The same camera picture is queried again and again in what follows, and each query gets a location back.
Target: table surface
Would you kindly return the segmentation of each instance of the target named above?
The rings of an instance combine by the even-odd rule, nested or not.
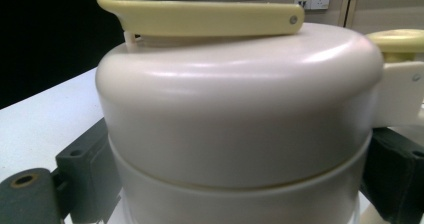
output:
[[[95,71],[92,69],[0,110],[1,181],[31,168],[53,171],[55,156],[103,118]],[[422,127],[394,130],[424,145]],[[362,213],[369,202],[360,195],[360,203]],[[116,212],[120,211],[115,211],[110,224],[122,221],[122,213]]]

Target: metal bolt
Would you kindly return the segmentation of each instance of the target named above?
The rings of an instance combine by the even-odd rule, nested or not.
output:
[[[290,17],[290,24],[296,24],[296,22],[297,22],[297,16],[292,16],[292,17]]]
[[[412,77],[412,81],[414,81],[414,82],[417,82],[417,81],[419,81],[421,79],[421,75],[420,74],[415,74],[413,77]]]

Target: cream handle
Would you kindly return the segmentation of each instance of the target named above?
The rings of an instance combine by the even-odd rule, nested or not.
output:
[[[374,127],[424,125],[424,30],[401,29],[367,35],[385,59]]]
[[[97,0],[132,34],[234,37],[294,34],[304,10],[295,4]]]

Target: dark background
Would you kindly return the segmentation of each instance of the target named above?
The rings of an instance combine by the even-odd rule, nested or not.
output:
[[[124,41],[96,0],[1,0],[1,10],[0,109],[96,67]]]

